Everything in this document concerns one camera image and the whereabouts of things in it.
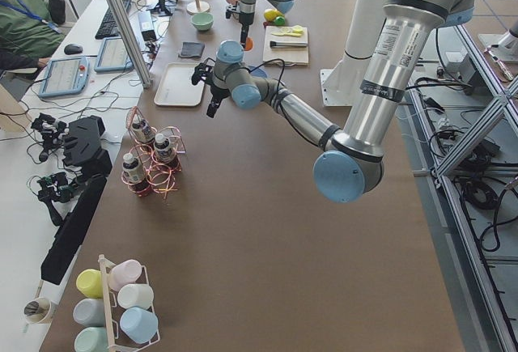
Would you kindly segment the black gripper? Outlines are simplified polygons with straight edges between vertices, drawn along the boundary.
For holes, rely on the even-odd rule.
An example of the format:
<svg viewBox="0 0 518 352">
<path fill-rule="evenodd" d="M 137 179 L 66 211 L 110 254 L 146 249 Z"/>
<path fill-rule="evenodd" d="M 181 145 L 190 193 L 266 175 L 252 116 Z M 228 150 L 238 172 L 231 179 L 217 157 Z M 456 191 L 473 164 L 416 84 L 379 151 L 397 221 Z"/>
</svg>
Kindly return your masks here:
<svg viewBox="0 0 518 352">
<path fill-rule="evenodd" d="M 214 67 L 211 66 L 207 60 L 205 60 L 194 67 L 194 72 L 191 76 L 191 83 L 193 85 L 197 85 L 199 82 L 203 81 L 210 87 L 212 99 L 206 111 L 206 115 L 210 118 L 215 117 L 220 104 L 224 99 L 227 98 L 227 89 L 221 88 L 216 84 L 213 69 Z"/>
<path fill-rule="evenodd" d="M 239 1 L 233 6 L 227 6 L 225 14 L 227 19 L 230 19 L 232 15 L 238 16 L 239 23 L 241 24 L 240 43 L 244 45 L 246 38 L 249 37 L 249 28 L 254 21 L 255 3 Z"/>
</svg>

